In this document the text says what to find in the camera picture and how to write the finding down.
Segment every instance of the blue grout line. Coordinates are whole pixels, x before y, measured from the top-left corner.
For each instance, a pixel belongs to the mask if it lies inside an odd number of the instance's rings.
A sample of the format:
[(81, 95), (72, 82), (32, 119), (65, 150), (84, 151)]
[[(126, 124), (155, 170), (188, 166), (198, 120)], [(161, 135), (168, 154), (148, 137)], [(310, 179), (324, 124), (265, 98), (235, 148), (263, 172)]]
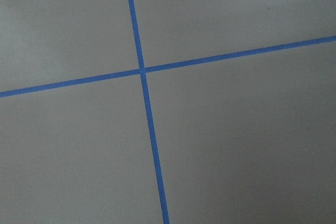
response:
[(143, 60), (143, 55), (142, 55), (142, 48), (141, 48), (138, 22), (136, 20), (135, 5), (134, 5), (134, 0), (128, 0), (128, 2), (129, 2), (129, 7), (130, 7), (130, 14), (131, 14), (131, 20), (132, 20), (135, 47), (137, 49), (136, 55), (138, 57), (138, 63), (139, 63), (139, 72), (140, 72), (140, 78), (141, 78), (143, 99), (144, 99), (144, 103), (145, 103), (147, 123), (148, 123), (149, 135), (150, 135), (150, 140), (151, 140), (151, 146), (152, 146), (152, 153), (153, 153), (153, 160), (154, 160), (154, 167), (155, 167), (155, 174), (156, 174), (156, 182), (158, 184), (157, 188), (158, 188), (158, 191), (159, 191), (159, 198), (160, 198), (160, 204), (161, 204), (161, 210), (162, 210), (162, 218), (163, 218), (163, 223), (164, 224), (169, 224), (170, 222), (169, 222), (167, 201), (166, 201), (166, 196), (165, 196), (165, 192), (164, 192), (164, 185), (163, 185), (163, 177), (162, 177), (162, 171), (161, 171), (161, 165), (160, 165), (159, 150), (157, 149), (157, 141), (156, 141), (156, 135), (155, 135), (153, 113), (152, 113), (150, 95), (149, 95), (149, 90), (148, 90), (144, 60)]
[(147, 67), (145, 68), (145, 70), (147, 73), (155, 72), (155, 71), (161, 71), (161, 70), (166, 70), (166, 69), (197, 65), (197, 64), (202, 64), (202, 63), (207, 63), (207, 62), (212, 62), (212, 61), (232, 59), (232, 58), (250, 56), (250, 55), (256, 55), (256, 54), (263, 54), (266, 52), (273, 52), (273, 51), (279, 51), (279, 50), (296, 48), (296, 47), (310, 46), (310, 45), (327, 43), (327, 42), (332, 42), (332, 41), (336, 41), (336, 36), (330, 36), (330, 37), (324, 37), (324, 38), (318, 38), (318, 39), (310, 39), (310, 40), (305, 40), (305, 41), (300, 41), (300, 42), (293, 42), (289, 44), (283, 44), (283, 45), (277, 45), (277, 46), (271, 46), (271, 47), (263, 47), (263, 48), (257, 48), (257, 49), (246, 50), (246, 51), (241, 51), (241, 52), (232, 52), (232, 53), (224, 54), (224, 55), (210, 56), (210, 57), (180, 61), (180, 62), (175, 62), (175, 63), (168, 63), (164, 65), (159, 65), (159, 66)]
[(32, 92), (37, 92), (37, 91), (42, 91), (42, 90), (56, 89), (56, 88), (62, 88), (62, 87), (67, 87), (67, 86), (72, 86), (72, 85), (79, 85), (79, 84), (88, 83), (88, 82), (109, 80), (109, 79), (115, 79), (115, 78), (125, 77), (125, 76), (133, 76), (135, 74), (139, 74), (138, 69), (127, 70), (127, 71), (117, 72), (117, 73), (102, 74), (99, 76), (85, 77), (85, 78), (76, 79), (76, 80), (55, 82), (55, 83), (50, 83), (50, 84), (45, 84), (45, 85), (22, 88), (22, 89), (3, 91), (3, 92), (0, 92), (0, 97), (10, 97), (11, 95), (32, 93)]

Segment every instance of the blue tape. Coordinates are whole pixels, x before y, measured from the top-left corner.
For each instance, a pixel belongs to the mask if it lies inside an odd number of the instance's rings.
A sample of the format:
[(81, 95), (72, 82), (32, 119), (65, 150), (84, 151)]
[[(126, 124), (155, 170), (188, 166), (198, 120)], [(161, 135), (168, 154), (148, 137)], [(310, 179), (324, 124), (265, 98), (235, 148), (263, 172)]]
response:
[(256, 55), (256, 54), (263, 54), (266, 52), (273, 52), (273, 51), (279, 51), (279, 50), (296, 48), (296, 47), (310, 46), (310, 45), (327, 43), (327, 42), (332, 42), (332, 41), (336, 41), (336, 36), (324, 37), (324, 38), (319, 38), (319, 39), (310, 39), (310, 40), (288, 43), (288, 44), (283, 44), (283, 45), (263, 47), (263, 48), (257, 48), (257, 49), (246, 50), (246, 51), (241, 51), (241, 52), (232, 52), (232, 53), (224, 54), (224, 55), (210, 56), (210, 57), (180, 61), (180, 62), (175, 62), (175, 63), (168, 63), (164, 65), (159, 65), (159, 66), (147, 67), (145, 70), (147, 73), (155, 72), (155, 71), (161, 71), (161, 70), (166, 70), (166, 69), (197, 65), (197, 64), (202, 64), (202, 63), (207, 63), (207, 62), (212, 62), (212, 61), (232, 59), (232, 58), (238, 58), (242, 56), (250, 56), (250, 55)]
[(37, 92), (37, 91), (42, 91), (42, 90), (56, 89), (56, 88), (61, 88), (61, 87), (88, 83), (88, 82), (102, 81), (102, 80), (114, 79), (114, 78), (125, 77), (125, 76), (133, 76), (135, 74), (139, 74), (138, 69), (117, 72), (117, 73), (102, 74), (100, 76), (92, 76), (92, 77), (86, 77), (86, 78), (81, 78), (81, 79), (76, 79), (76, 80), (61, 81), (61, 82), (56, 82), (56, 83), (51, 83), (51, 84), (33, 86), (29, 88), (3, 91), (3, 92), (0, 92), (0, 97), (9, 97), (11, 95), (32, 93), (32, 92)]
[(152, 146), (152, 154), (153, 154), (153, 160), (154, 160), (156, 182), (158, 184), (157, 188), (159, 190), (159, 198), (160, 198), (160, 203), (161, 203), (162, 218), (163, 218), (163, 223), (164, 224), (169, 224), (170, 222), (169, 222), (167, 201), (166, 201), (166, 196), (165, 196), (164, 186), (163, 186), (163, 178), (162, 178), (162, 172), (161, 172), (159, 150), (157, 149), (157, 141), (156, 141), (156, 135), (155, 135), (153, 113), (152, 113), (151, 101), (150, 101), (150, 96), (149, 96), (149, 91), (148, 91), (148, 84), (147, 84), (144, 60), (143, 60), (143, 55), (142, 55), (140, 34), (139, 34), (139, 29), (138, 29), (138, 21), (136, 19), (134, 0), (128, 0), (128, 2), (129, 2), (129, 7), (130, 7), (130, 14), (131, 14), (131, 20), (132, 20), (135, 47), (137, 49), (136, 55), (138, 56), (139, 72), (140, 72), (140, 77), (141, 77), (143, 99), (144, 99), (144, 103), (145, 103), (147, 123), (148, 123), (149, 135), (150, 135), (150, 140), (151, 140), (151, 146)]

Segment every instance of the gray surface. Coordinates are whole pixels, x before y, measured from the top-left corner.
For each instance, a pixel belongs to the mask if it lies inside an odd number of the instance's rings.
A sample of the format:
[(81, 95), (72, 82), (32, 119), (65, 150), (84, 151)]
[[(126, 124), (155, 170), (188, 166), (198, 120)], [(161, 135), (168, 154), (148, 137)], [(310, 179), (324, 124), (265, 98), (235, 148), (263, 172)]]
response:
[(0, 91), (138, 67), (128, 0), (0, 0)]
[(162, 223), (140, 78), (0, 99), (0, 223)]
[(134, 0), (147, 66), (336, 31), (335, 0)]
[(148, 74), (171, 223), (336, 222), (335, 54)]

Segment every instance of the vertical blue line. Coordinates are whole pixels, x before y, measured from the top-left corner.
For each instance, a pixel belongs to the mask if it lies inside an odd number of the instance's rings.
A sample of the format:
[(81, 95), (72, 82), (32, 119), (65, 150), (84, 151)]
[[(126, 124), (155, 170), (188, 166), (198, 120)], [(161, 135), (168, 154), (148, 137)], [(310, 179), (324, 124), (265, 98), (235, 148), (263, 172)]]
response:
[(151, 146), (152, 146), (152, 153), (153, 153), (154, 167), (155, 167), (155, 174), (156, 174), (156, 182), (158, 184), (157, 188), (159, 190), (159, 198), (160, 198), (161, 210), (162, 210), (162, 218), (163, 218), (163, 223), (164, 224), (169, 224), (169, 216), (168, 216), (167, 202), (166, 202), (166, 196), (165, 196), (164, 186), (163, 186), (163, 178), (162, 178), (162, 172), (161, 172), (159, 150), (157, 149), (154, 121), (153, 121), (153, 113), (152, 113), (151, 101), (150, 101), (150, 96), (149, 96), (149, 91), (148, 91), (148, 84), (147, 84), (144, 60), (143, 60), (143, 56), (142, 56), (140, 34), (139, 34), (139, 29), (138, 29), (138, 22), (136, 20), (134, 0), (128, 0), (128, 3), (129, 3), (129, 7), (130, 7), (130, 14), (131, 14), (131, 20), (132, 20), (135, 48), (137, 50), (136, 54), (138, 56), (139, 72), (140, 72), (140, 77), (141, 77), (143, 98), (144, 98), (144, 103), (145, 103), (145, 108), (146, 108), (149, 135), (150, 135), (150, 139), (151, 139)]

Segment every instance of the floor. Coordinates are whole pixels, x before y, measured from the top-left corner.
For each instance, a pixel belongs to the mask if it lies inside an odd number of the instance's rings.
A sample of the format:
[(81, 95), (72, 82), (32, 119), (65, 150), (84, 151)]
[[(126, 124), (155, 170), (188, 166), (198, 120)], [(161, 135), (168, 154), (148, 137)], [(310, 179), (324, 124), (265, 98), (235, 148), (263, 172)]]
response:
[(0, 223), (335, 223), (335, 20), (0, 0)]

